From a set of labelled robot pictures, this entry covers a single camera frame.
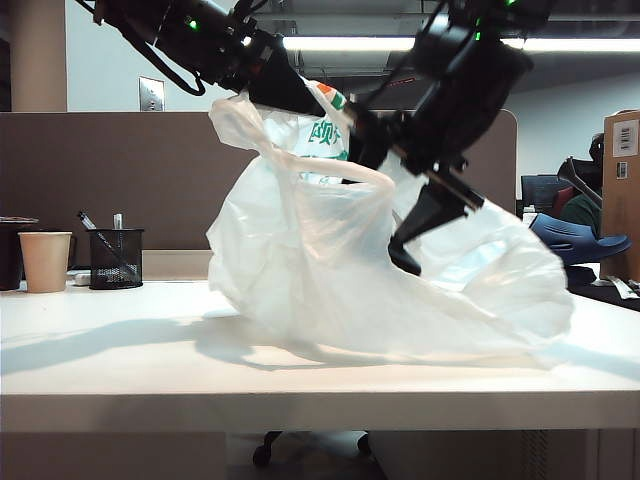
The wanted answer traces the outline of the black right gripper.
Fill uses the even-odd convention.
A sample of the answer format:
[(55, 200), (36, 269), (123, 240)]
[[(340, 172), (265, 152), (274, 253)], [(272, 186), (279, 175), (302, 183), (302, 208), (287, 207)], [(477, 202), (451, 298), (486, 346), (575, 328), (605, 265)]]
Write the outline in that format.
[(416, 276), (421, 274), (421, 266), (404, 245), (463, 216), (465, 208), (476, 210), (484, 204), (484, 197), (459, 174), (468, 165), (464, 151), (488, 130), (499, 107), (454, 93), (451, 85), (438, 82), (414, 111), (397, 110), (387, 116), (369, 110), (363, 101), (349, 101), (344, 107), (352, 121), (350, 162), (378, 170), (393, 152), (409, 173), (429, 178), (388, 245), (392, 262)]

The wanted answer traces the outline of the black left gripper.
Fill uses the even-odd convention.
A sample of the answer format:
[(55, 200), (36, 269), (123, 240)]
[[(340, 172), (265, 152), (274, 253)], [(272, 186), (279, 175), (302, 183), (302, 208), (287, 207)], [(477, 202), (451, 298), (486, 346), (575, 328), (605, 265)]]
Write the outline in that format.
[(249, 92), (252, 102), (299, 114), (323, 116), (324, 109), (291, 67), (281, 40), (247, 18), (220, 48), (225, 64), (216, 83), (236, 93)]

